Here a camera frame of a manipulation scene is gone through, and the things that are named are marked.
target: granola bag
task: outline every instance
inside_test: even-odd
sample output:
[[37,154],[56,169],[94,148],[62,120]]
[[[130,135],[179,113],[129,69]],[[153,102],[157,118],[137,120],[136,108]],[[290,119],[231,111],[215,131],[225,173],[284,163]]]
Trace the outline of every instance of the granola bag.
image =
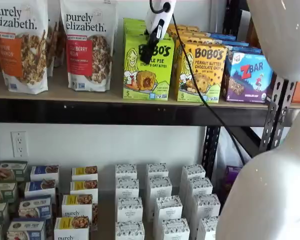
[[47,0],[0,0],[0,65],[8,90],[48,90]]
[[67,36],[69,88],[104,92],[110,88],[112,55],[118,24],[112,0],[61,0]]
[[51,77],[54,70],[56,56],[59,20],[60,20],[60,3],[57,0],[47,0],[48,2],[48,35],[46,38],[46,67],[47,76]]

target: yellow label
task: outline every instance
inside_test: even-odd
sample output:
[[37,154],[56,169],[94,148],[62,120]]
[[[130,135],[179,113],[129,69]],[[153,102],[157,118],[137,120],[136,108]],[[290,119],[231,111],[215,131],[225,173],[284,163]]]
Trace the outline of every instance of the yellow label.
[[59,229],[73,229],[72,220],[73,217],[62,217],[59,222]]
[[78,197],[75,195],[68,195],[66,197],[66,205],[78,205]]
[[84,190],[85,189],[85,181],[75,181],[74,182],[74,190]]

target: small white box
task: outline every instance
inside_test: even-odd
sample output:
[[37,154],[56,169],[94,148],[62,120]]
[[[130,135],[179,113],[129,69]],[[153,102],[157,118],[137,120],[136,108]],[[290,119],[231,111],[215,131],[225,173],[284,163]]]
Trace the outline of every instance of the small white box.
[[117,164],[115,165],[115,178],[137,179],[136,164]]
[[55,185],[59,186],[59,166],[33,166],[30,173],[30,180],[32,182],[42,180],[54,180]]
[[185,218],[163,220],[159,240],[189,240],[190,229]]
[[87,216],[92,223],[92,195],[64,195],[62,217]]
[[194,195],[204,195],[204,194],[212,194],[213,186],[207,177],[193,177],[188,180],[187,184],[187,193],[184,204],[184,216],[189,221],[193,196]]
[[117,178],[115,181],[115,202],[120,199],[138,198],[139,180],[132,178]]
[[141,197],[119,198],[116,205],[116,222],[141,222],[143,206]]
[[182,203],[179,196],[158,197],[155,200],[153,236],[159,240],[163,220],[180,219]]
[[55,240],[89,240],[87,216],[57,217],[54,226]]
[[145,199],[147,220],[153,221],[155,216],[156,198],[170,197],[172,184],[169,177],[150,178],[147,184],[147,196]]
[[98,167],[73,167],[72,168],[72,181],[88,181],[98,180]]
[[204,167],[199,164],[194,164],[190,166],[184,166],[182,168],[181,180],[179,186],[179,196],[182,204],[185,204],[187,189],[188,189],[188,180],[195,177],[204,178],[206,176],[206,171]]
[[142,221],[115,223],[115,240],[144,240],[145,228]]
[[29,181],[25,184],[24,197],[42,197],[50,195],[52,204],[56,204],[55,180]]
[[194,240],[216,240],[218,217],[205,217],[199,222],[199,230]]
[[217,217],[220,212],[220,206],[216,194],[195,195],[193,197],[192,215],[189,222],[192,239],[197,236],[200,219]]

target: green box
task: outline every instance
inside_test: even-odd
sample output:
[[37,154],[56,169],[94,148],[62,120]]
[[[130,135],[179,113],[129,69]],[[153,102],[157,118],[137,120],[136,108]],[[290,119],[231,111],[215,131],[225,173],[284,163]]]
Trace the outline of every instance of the green box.
[[140,60],[143,44],[143,35],[125,36],[123,98],[167,101],[175,43],[171,37],[160,40],[148,65]]

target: white box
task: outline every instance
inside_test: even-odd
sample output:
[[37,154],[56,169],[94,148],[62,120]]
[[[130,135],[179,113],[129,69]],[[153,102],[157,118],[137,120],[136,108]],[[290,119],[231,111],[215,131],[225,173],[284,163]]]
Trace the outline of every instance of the white box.
[[87,216],[92,223],[92,195],[64,195],[62,217]]
[[179,196],[158,197],[155,200],[153,236],[159,240],[163,220],[180,219],[182,203]]
[[142,221],[115,223],[115,240],[144,240],[145,228]]
[[57,217],[54,226],[55,240],[89,240],[87,216]]
[[88,181],[98,180],[98,167],[73,167],[72,168],[72,181]]
[[190,229],[185,218],[163,220],[160,240],[189,240]]
[[204,195],[204,194],[212,194],[213,186],[207,177],[193,177],[188,180],[187,184],[187,193],[185,198],[185,204],[183,213],[185,218],[189,221],[193,196],[194,195]]
[[206,176],[206,171],[204,167],[199,164],[194,164],[190,166],[184,166],[182,168],[181,180],[179,186],[179,196],[182,204],[185,204],[187,189],[188,189],[188,180],[195,177],[204,178]]
[[195,195],[193,197],[192,215],[189,222],[192,239],[197,236],[200,219],[217,217],[220,212],[220,206],[216,194]]
[[172,184],[169,177],[150,178],[147,184],[147,196],[145,199],[146,218],[153,221],[155,216],[156,198],[170,197],[172,193]]
[[71,195],[92,195],[92,203],[98,203],[98,181],[72,181],[70,183]]
[[194,240],[216,240],[218,217],[205,217],[199,221],[199,230]]
[[56,204],[55,180],[29,181],[25,184],[24,197],[42,197],[50,195],[52,204]]
[[117,164],[115,165],[115,178],[137,179],[136,164]]
[[6,232],[7,240],[46,240],[45,220],[40,218],[15,218]]
[[119,198],[116,205],[116,222],[141,222],[143,210],[141,197]]
[[54,180],[55,185],[59,186],[59,166],[33,166],[30,173],[30,181]]

